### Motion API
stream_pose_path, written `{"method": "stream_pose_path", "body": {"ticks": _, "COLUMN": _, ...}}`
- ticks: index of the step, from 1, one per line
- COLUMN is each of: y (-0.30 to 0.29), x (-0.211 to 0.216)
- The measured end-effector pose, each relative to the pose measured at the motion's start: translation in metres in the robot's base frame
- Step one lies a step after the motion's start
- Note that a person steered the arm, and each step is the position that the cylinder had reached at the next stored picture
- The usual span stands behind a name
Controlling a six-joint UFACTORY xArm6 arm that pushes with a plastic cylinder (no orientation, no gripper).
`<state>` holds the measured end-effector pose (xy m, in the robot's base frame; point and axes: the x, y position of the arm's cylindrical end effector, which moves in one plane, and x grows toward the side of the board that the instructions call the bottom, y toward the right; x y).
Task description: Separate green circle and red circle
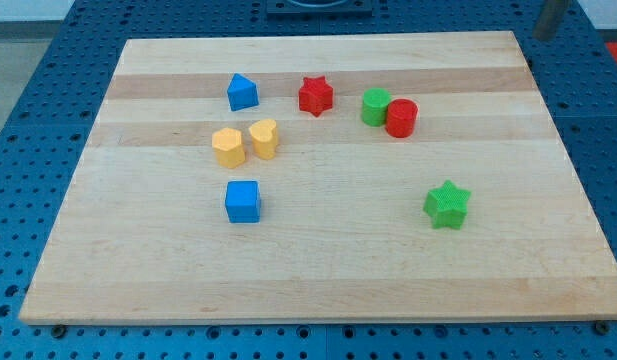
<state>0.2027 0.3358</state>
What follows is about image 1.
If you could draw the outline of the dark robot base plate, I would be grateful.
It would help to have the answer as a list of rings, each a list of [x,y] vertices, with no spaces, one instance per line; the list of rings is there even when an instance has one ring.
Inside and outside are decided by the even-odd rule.
[[[371,15],[372,0],[266,0],[268,16]]]

